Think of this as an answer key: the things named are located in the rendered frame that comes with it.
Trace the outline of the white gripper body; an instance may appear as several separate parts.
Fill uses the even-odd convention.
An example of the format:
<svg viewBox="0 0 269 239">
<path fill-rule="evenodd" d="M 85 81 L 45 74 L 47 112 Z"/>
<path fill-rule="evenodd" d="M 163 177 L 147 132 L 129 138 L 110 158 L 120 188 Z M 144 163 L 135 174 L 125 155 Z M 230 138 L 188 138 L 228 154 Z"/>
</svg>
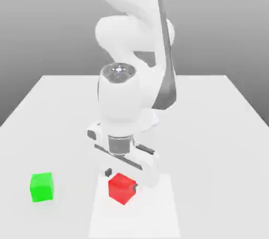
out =
<svg viewBox="0 0 269 239">
<path fill-rule="evenodd" d="M 138 185 L 153 187 L 160 178 L 159 155 L 140 143 L 130 143 L 126 154 L 112 154 L 109 150 L 94 143 L 93 156 L 101 173 L 111 169 L 111 175 L 121 173 L 136 181 Z"/>
</svg>

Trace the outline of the small red cube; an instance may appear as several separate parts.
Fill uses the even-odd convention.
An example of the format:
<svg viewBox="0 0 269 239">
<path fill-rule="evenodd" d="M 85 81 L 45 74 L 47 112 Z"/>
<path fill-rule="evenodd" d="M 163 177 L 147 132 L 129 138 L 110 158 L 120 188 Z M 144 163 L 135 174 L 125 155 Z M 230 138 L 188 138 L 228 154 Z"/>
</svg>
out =
<svg viewBox="0 0 269 239">
<path fill-rule="evenodd" d="M 117 173 L 108 181 L 109 196 L 122 205 L 125 205 L 135 195 L 132 189 L 135 183 L 135 180 L 121 173 Z"/>
</svg>

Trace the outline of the small green cube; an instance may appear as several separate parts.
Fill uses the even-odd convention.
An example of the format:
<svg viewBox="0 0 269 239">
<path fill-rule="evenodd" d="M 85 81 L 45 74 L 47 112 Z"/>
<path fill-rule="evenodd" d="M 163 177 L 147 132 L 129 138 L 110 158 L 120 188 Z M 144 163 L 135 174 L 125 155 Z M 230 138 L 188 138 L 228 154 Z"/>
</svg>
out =
<svg viewBox="0 0 269 239">
<path fill-rule="evenodd" d="M 54 180 L 51 172 L 32 174 L 30 194 L 33 202 L 53 200 Z"/>
</svg>

